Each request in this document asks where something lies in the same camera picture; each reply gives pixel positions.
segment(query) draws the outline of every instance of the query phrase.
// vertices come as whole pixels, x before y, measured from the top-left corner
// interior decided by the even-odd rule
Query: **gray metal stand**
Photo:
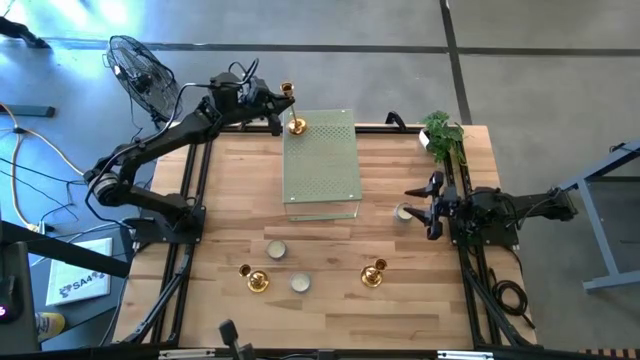
[[[53,117],[56,109],[53,106],[32,106],[32,105],[7,105],[15,116],[38,116]],[[7,115],[7,111],[0,107],[0,115]]]
[[[603,175],[619,168],[620,166],[632,161],[640,156],[640,140],[632,141],[617,147],[604,160],[596,164],[593,168],[588,169],[582,174],[562,183],[559,187],[563,190],[577,189],[580,191],[582,200],[589,215],[589,221],[593,227],[593,231],[598,241],[598,246],[602,252],[604,263],[607,267],[609,275],[583,282],[582,286],[587,292],[596,289],[610,288],[622,285],[640,283],[640,271],[630,271],[621,273],[618,270],[616,261],[607,242],[607,236],[602,226],[602,219],[598,215],[598,211],[593,202],[591,192],[589,191],[589,182],[597,181]]]

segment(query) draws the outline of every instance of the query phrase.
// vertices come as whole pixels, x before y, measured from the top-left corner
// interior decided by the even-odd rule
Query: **brass candlestick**
[[[284,82],[280,85],[280,90],[284,96],[293,97],[293,84],[290,82]],[[291,115],[293,115],[293,120],[289,121],[287,124],[287,130],[291,135],[302,135],[305,131],[307,131],[307,122],[304,119],[301,119],[296,116],[296,111],[293,109],[293,105],[291,105]]]
[[[360,280],[368,287],[378,287],[382,283],[382,272],[387,268],[384,259],[378,259],[373,265],[365,266],[360,272]]]
[[[240,266],[240,276],[247,278],[247,286],[253,292],[263,292],[269,286],[269,276],[262,270],[251,271],[251,266]]]

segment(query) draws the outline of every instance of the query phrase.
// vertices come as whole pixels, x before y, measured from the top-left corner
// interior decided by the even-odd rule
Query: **wooden table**
[[[499,186],[487,128],[466,126],[464,146],[473,186]],[[186,153],[183,148],[160,159],[154,191],[178,192]],[[232,319],[240,342],[255,348],[471,348],[458,253],[448,229],[438,241],[427,241],[415,219],[393,219],[399,203],[422,202],[403,192],[425,185],[436,169],[432,157],[415,135],[402,134],[359,134],[358,155],[363,200],[357,218],[292,223],[282,204],[282,138],[223,134],[214,142],[205,233],[196,247],[181,347],[224,347],[218,325]],[[193,179],[195,188],[197,171]],[[275,239],[288,249],[279,262],[265,254]],[[167,248],[154,244],[134,259],[114,339],[131,333],[156,300]],[[499,279],[522,285],[511,253],[492,247],[486,252]],[[360,271],[377,258],[387,260],[388,269],[380,287],[367,288]],[[245,263],[269,274],[264,293],[250,292],[239,276]],[[289,288],[296,271],[311,275],[306,294]],[[522,318],[509,319],[535,342]],[[484,313],[480,321],[488,338]]]

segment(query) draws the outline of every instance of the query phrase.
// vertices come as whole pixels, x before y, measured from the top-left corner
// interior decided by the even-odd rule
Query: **potted plant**
[[[467,162],[460,147],[464,130],[458,123],[455,123],[455,126],[449,126],[448,121],[449,114],[443,111],[427,115],[422,120],[425,126],[420,134],[420,142],[433,154],[436,164],[442,163],[447,155],[452,153],[461,165],[466,165]]]

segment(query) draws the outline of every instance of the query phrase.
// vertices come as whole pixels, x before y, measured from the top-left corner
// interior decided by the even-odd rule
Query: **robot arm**
[[[427,227],[427,239],[442,235],[440,217],[450,218],[466,234],[470,244],[517,244],[516,230],[525,218],[543,216],[550,220],[568,221],[577,213],[571,199],[560,189],[546,193],[512,196],[500,189],[478,187],[462,199],[455,186],[447,186],[440,194],[444,174],[436,171],[424,188],[408,190],[406,195],[432,198],[429,210],[404,208]]]
[[[134,186],[140,166],[185,145],[215,140],[225,126],[247,124],[256,118],[266,118],[271,134],[278,136],[282,132],[278,115],[295,101],[292,96],[271,92],[262,79],[252,77],[241,84],[230,72],[212,78],[208,90],[209,96],[179,124],[160,134],[116,147],[111,155],[98,160],[94,168],[84,174],[90,192],[100,204],[131,204],[155,211],[176,228],[188,216],[190,206],[178,194],[163,196]],[[117,173],[112,170],[114,166],[120,167]]]

